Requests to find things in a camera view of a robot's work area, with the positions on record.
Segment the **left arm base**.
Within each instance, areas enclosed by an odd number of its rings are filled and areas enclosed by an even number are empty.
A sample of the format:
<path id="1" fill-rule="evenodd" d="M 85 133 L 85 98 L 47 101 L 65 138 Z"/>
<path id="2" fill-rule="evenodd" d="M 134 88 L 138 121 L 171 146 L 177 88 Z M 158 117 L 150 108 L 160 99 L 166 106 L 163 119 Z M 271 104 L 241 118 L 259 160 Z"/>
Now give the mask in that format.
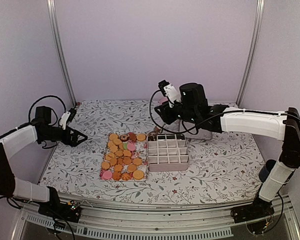
<path id="1" fill-rule="evenodd" d="M 82 208 L 74 207 L 68 203 L 39 202 L 38 213 L 47 217 L 66 220 L 71 223 L 78 223 L 81 217 Z"/>

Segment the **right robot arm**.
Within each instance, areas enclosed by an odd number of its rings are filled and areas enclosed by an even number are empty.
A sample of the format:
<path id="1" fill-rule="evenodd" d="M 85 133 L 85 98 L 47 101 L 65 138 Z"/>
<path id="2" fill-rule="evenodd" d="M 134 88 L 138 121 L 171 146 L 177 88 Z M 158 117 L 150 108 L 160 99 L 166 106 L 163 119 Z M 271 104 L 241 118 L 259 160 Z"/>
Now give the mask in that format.
<path id="1" fill-rule="evenodd" d="M 186 83 L 176 89 L 162 80 L 158 91 L 167 98 L 161 105 L 150 107 L 162 121 L 170 125 L 176 120 L 190 123 L 184 133 L 198 134 L 199 130 L 213 133 L 247 133 L 282 141 L 281 153 L 266 180 L 262 183 L 249 206 L 252 218 L 259 218 L 288 178 L 300 167 L 300 115 L 296 108 L 287 111 L 261 111 L 230 107 L 224 104 L 209 105 L 204 87 Z"/>

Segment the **floral cookie tray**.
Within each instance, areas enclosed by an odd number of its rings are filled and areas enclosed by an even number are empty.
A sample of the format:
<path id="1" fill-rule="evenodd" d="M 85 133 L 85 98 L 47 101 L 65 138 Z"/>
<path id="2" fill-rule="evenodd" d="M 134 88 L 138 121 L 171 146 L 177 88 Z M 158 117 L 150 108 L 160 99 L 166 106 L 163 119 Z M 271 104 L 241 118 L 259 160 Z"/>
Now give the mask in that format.
<path id="1" fill-rule="evenodd" d="M 129 140 L 122 142 L 120 136 L 128 134 Z M 101 162 L 100 179 L 104 171 L 112 172 L 112 179 L 103 181 L 113 182 L 144 182 L 148 176 L 148 136 L 146 140 L 138 141 L 137 135 L 145 134 L 143 132 L 111 132 L 107 136 L 106 146 Z M 135 151 L 123 148 L 123 143 L 132 143 L 135 145 Z M 137 180 L 133 178 L 133 172 L 141 170 L 144 172 L 144 178 Z M 122 174 L 129 173 L 131 180 L 122 180 Z"/>

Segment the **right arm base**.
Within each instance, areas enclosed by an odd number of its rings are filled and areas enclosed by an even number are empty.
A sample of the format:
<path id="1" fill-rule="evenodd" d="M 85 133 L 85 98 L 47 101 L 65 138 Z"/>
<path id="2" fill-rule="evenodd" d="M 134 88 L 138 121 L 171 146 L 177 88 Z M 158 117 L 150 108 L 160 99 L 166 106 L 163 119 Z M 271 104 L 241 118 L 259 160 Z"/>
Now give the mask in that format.
<path id="1" fill-rule="evenodd" d="M 272 202 L 256 198 L 252 203 L 233 207 L 230 215 L 235 223 L 242 223 L 271 216 L 275 213 Z"/>

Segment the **metal tongs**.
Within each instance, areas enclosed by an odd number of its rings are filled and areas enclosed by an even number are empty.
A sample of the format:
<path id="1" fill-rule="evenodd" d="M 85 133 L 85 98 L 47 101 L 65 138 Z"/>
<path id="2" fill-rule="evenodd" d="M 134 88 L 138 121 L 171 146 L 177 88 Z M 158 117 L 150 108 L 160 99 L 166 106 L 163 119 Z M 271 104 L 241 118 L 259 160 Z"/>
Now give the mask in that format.
<path id="1" fill-rule="evenodd" d="M 165 123 L 163 124 L 162 127 L 155 126 L 153 130 L 149 131 L 147 133 L 147 139 L 148 141 L 156 141 L 158 134 L 163 133 L 163 128 L 165 127 Z"/>

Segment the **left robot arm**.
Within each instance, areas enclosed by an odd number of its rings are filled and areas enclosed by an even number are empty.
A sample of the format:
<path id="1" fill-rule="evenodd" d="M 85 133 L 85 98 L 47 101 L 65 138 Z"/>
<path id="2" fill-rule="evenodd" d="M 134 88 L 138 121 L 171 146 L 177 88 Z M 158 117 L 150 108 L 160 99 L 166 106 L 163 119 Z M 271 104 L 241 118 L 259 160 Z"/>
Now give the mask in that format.
<path id="1" fill-rule="evenodd" d="M 58 143 L 76 147 L 88 137 L 78 130 L 69 127 L 77 110 L 65 109 L 61 117 L 52 121 L 56 111 L 48 106 L 37 106 L 46 99 L 61 101 L 55 95 L 47 95 L 33 103 L 28 111 L 28 121 L 0 136 L 0 200 L 18 199 L 28 202 L 44 203 L 45 209 L 53 216 L 60 217 L 64 213 L 64 205 L 58 201 L 58 193 L 53 187 L 40 186 L 15 177 L 9 160 L 29 145 L 37 143 L 47 150 L 47 142 L 53 147 Z"/>

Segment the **compartment tin box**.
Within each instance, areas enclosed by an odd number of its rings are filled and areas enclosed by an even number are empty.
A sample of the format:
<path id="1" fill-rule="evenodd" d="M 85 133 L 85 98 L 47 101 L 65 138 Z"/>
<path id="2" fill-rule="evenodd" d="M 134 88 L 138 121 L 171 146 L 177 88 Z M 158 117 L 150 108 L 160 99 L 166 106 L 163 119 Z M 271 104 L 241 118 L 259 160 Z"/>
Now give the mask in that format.
<path id="1" fill-rule="evenodd" d="M 148 170 L 150 172 L 179 172 L 189 167 L 189 154 L 183 134 L 158 134 L 148 141 Z"/>

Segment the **brown leaf cookie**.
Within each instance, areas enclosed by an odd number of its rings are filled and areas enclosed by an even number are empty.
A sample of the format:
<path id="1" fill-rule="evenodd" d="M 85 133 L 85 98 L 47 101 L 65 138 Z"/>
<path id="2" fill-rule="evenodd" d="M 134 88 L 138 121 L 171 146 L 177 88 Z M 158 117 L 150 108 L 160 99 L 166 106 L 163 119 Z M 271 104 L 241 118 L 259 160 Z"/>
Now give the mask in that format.
<path id="1" fill-rule="evenodd" d="M 161 129 L 160 128 L 158 128 L 157 126 L 153 129 L 153 131 L 152 131 L 152 133 L 154 134 L 154 135 L 157 135 L 157 134 L 159 134 L 161 132 Z"/>

